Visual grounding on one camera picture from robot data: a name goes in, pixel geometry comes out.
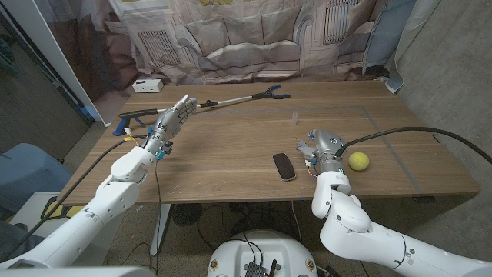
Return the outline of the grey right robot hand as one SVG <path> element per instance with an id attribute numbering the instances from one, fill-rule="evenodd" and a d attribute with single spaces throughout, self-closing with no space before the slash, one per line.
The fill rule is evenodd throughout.
<path id="1" fill-rule="evenodd" d="M 314 142 L 314 146 L 308 146 L 304 141 L 296 145 L 296 149 L 309 162 L 316 161 L 319 173 L 339 172 L 343 173 L 341 158 L 335 158 L 336 152 L 343 146 L 341 137 L 327 130 L 315 128 L 308 136 Z"/>

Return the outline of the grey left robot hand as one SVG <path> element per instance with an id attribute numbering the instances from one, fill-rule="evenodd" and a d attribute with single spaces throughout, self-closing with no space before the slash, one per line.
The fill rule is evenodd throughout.
<path id="1" fill-rule="evenodd" d="M 142 148 L 151 153 L 157 152 L 180 132 L 181 126 L 193 115 L 196 108 L 196 98 L 185 95 L 173 107 L 166 109 L 158 116 Z"/>

